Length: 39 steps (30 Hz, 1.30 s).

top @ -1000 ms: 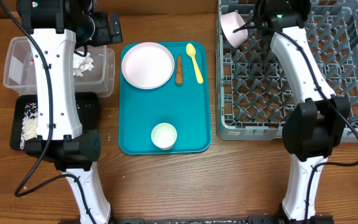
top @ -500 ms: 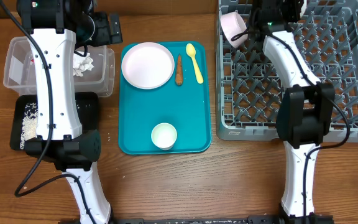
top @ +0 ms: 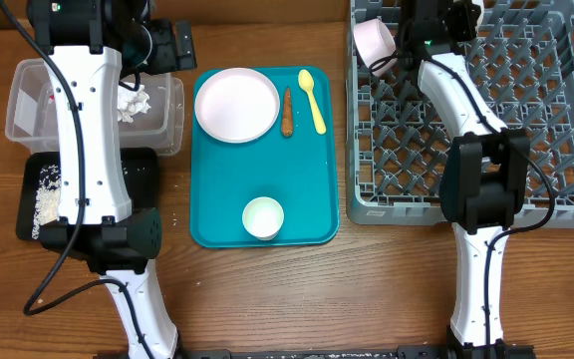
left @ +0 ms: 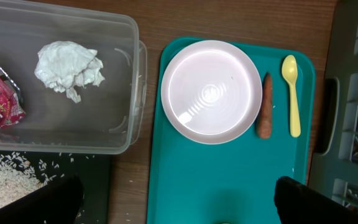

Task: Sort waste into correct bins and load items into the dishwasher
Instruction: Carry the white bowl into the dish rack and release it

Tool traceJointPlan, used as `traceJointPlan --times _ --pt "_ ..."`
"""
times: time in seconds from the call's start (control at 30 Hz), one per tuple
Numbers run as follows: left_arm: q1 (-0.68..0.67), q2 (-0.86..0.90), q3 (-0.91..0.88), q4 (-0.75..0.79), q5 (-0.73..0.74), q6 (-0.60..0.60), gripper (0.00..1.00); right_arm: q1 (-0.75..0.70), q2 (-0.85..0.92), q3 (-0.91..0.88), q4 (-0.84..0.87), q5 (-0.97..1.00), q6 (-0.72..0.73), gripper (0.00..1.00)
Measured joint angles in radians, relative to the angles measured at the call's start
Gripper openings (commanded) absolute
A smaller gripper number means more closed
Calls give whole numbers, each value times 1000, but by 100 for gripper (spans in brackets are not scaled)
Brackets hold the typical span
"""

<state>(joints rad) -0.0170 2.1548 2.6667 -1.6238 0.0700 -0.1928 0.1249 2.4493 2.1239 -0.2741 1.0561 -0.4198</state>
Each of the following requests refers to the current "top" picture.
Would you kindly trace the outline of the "white napkin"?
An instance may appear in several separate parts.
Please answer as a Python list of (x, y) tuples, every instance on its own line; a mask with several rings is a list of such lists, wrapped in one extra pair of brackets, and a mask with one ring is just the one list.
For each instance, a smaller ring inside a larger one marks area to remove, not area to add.
[(145, 86), (140, 85), (135, 92), (124, 87), (118, 89), (118, 121), (132, 123), (136, 114), (146, 114), (150, 109), (149, 95)]

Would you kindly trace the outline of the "brown carrot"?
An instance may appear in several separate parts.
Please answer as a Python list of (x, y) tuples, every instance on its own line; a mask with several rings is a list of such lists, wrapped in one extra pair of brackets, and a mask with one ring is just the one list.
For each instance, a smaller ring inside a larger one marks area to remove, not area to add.
[(293, 132), (294, 132), (294, 123), (293, 123), (292, 96), (291, 96), (291, 89), (287, 87), (285, 89), (283, 98), (281, 133), (284, 137), (290, 138), (293, 135)]

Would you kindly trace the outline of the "large white plate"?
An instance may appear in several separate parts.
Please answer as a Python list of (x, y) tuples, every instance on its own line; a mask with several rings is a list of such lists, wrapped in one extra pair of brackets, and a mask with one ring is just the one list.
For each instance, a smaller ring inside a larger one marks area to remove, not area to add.
[(279, 112), (276, 86), (267, 76), (248, 68), (215, 73), (199, 87), (194, 100), (200, 127), (212, 138), (230, 144), (262, 137)]

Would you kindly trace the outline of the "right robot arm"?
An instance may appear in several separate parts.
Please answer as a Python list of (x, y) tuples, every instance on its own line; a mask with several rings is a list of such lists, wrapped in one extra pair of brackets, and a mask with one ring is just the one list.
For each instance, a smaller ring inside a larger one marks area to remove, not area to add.
[(450, 139), (439, 203), (456, 240), (456, 300), (449, 348), (458, 358), (508, 358), (499, 313), (503, 250), (524, 203), (530, 150), (489, 108), (467, 71), (459, 45), (477, 35), (480, 1), (402, 4), (397, 37), (419, 90)]

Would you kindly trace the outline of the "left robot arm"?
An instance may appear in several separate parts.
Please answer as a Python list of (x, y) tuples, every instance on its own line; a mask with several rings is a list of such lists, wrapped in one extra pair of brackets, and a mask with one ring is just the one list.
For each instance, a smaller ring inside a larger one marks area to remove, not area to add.
[(162, 223), (135, 207), (124, 177), (118, 121), (125, 77), (182, 69), (171, 23), (147, 1), (31, 1), (28, 43), (53, 87), (61, 175), (57, 216), (41, 244), (84, 261), (117, 306), (132, 358), (173, 358), (180, 339), (163, 302), (155, 260)]

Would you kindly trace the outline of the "yellow plastic spoon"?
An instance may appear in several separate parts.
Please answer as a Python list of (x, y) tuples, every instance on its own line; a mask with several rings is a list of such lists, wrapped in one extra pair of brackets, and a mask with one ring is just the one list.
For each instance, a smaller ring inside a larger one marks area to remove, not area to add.
[(299, 87), (306, 93), (306, 95), (308, 97), (310, 108), (311, 108), (311, 113), (312, 113), (312, 119), (313, 119), (314, 127), (315, 127), (317, 134), (318, 135), (325, 135), (327, 132), (327, 128), (326, 128), (322, 113), (320, 111), (320, 108), (318, 106), (317, 100), (316, 100), (315, 95), (314, 95), (315, 81), (314, 81), (311, 73), (308, 70), (302, 69), (299, 72), (298, 84), (299, 84)]

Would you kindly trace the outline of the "pink bowl with rice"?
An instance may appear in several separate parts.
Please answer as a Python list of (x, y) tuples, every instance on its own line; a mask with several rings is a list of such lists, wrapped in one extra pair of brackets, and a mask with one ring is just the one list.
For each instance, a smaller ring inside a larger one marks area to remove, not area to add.
[(387, 63), (382, 61), (395, 53), (397, 45), (391, 31), (380, 19), (357, 24), (353, 39), (358, 54), (375, 76), (382, 76), (396, 64), (396, 59), (390, 59)]

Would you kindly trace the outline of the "white cup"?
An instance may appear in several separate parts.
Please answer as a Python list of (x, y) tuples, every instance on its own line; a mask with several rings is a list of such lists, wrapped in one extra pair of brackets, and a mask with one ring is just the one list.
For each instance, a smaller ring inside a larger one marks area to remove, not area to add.
[(284, 223), (282, 205), (274, 198), (261, 196), (250, 201), (243, 210), (244, 229), (262, 241), (274, 239)]

